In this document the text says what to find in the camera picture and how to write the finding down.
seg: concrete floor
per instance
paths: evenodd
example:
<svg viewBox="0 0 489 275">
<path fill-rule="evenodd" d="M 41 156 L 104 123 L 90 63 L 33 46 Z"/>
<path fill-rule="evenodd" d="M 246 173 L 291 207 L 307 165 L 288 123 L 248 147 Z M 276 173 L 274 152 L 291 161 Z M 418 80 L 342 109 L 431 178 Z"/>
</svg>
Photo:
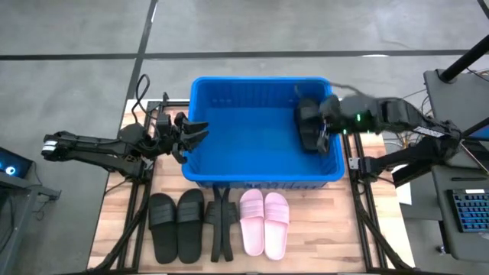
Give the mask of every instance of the concrete floor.
<svg viewBox="0 0 489 275">
<path fill-rule="evenodd" d="M 0 0 L 0 55 L 137 53 L 150 1 Z M 463 50 L 488 29 L 475 0 L 167 0 L 158 3 L 146 51 Z M 425 70 L 457 58 L 145 60 L 141 73 L 149 74 L 154 99 L 163 91 L 188 98 L 203 75 L 324 76 L 372 95 L 403 96 L 424 88 Z M 44 184 L 63 190 L 44 220 L 32 219 L 14 273 L 85 268 L 107 173 L 43 161 L 42 139 L 61 130 L 115 137 L 133 67 L 133 60 L 0 61 L 0 146 L 36 160 Z M 487 67 L 484 57 L 472 69 Z M 410 101 L 420 105 L 424 97 Z M 417 267 L 489 273 L 485 264 L 438 256 L 434 225 L 406 221 Z"/>
</svg>

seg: pink slipper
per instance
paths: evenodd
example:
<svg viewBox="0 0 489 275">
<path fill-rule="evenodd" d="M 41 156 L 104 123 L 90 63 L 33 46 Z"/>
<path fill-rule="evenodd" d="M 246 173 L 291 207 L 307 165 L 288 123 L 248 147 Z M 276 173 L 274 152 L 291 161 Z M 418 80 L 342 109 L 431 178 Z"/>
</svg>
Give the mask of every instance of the pink slipper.
<svg viewBox="0 0 489 275">
<path fill-rule="evenodd" d="M 285 198 L 271 192 L 265 198 L 265 254 L 271 260 L 285 255 L 289 228 L 289 204 Z"/>
<path fill-rule="evenodd" d="M 263 195 L 260 190 L 246 191 L 239 200 L 241 232 L 244 251 L 250 256 L 258 256 L 264 248 Z"/>
</svg>

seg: blue plastic basket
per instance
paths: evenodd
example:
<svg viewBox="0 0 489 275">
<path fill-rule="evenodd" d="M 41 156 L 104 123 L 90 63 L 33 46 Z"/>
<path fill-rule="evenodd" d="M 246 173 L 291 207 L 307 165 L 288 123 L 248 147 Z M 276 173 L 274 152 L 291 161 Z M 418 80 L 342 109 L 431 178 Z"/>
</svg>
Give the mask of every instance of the blue plastic basket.
<svg viewBox="0 0 489 275">
<path fill-rule="evenodd" d="M 343 177 L 339 136 L 327 155 L 300 144 L 293 110 L 300 96 L 331 94 L 319 77 L 200 77 L 192 85 L 189 120 L 207 121 L 209 135 L 183 175 L 200 186 L 313 189 Z"/>
</svg>

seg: keyboard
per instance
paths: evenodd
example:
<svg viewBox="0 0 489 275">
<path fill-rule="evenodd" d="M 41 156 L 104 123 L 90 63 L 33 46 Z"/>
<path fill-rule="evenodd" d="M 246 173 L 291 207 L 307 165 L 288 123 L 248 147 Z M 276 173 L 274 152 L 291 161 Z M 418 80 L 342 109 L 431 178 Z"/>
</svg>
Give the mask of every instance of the keyboard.
<svg viewBox="0 0 489 275">
<path fill-rule="evenodd" d="M 489 231 L 489 191 L 453 189 L 447 193 L 460 232 Z"/>
</svg>

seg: wooden table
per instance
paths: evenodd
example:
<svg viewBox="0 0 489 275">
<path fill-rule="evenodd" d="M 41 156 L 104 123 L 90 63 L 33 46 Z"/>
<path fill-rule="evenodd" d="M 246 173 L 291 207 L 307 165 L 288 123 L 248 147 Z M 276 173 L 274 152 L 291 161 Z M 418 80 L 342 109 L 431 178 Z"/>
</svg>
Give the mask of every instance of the wooden table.
<svg viewBox="0 0 489 275">
<path fill-rule="evenodd" d="M 165 108 L 167 113 L 175 115 L 185 108 Z M 138 120 L 144 120 L 144 113 L 138 112 Z M 122 127 L 133 123 L 134 119 L 127 108 Z M 361 136 L 364 152 L 367 156 L 386 154 L 381 136 L 365 134 Z M 353 156 L 356 156 L 355 144 L 351 141 Z M 382 177 L 391 179 L 390 173 Z M 113 173 L 108 178 L 107 188 L 120 183 L 123 178 Z M 151 193 L 166 193 L 175 202 L 188 189 L 198 187 L 186 180 L 181 166 L 171 156 L 160 156 L 154 170 Z M 391 183 L 379 180 L 372 185 L 375 206 L 382 234 L 403 258 L 414 266 L 410 243 L 407 238 L 403 216 L 397 201 L 396 191 Z M 108 193 L 102 204 L 95 238 L 93 240 L 88 267 L 95 267 L 113 248 L 124 228 L 131 184 L 124 185 Z M 212 190 L 203 189 L 206 202 L 213 200 Z M 264 195 L 272 190 L 264 189 Z M 232 189 L 229 200 L 238 202 L 243 189 Z M 364 261 L 358 237 L 358 228 L 351 195 L 348 173 L 338 182 L 328 183 L 322 189 L 314 190 L 278 190 L 290 205 L 290 227 L 287 239 L 287 252 L 280 261 L 268 260 L 262 254 L 259 257 L 248 256 L 243 249 L 239 223 L 231 228 L 231 244 L 235 259 L 225 262 L 223 256 L 218 263 L 210 261 L 212 247 L 212 225 L 204 224 L 202 237 L 202 256 L 194 264 L 182 264 L 178 258 L 171 264 L 159 264 L 154 258 L 151 232 L 146 228 L 141 252 L 139 272 L 141 273 L 312 273 L 312 272 L 355 272 L 364 271 Z M 134 253 L 135 234 L 128 245 L 127 263 L 131 263 Z M 378 267 L 377 253 L 373 238 L 368 235 L 374 266 Z"/>
</svg>

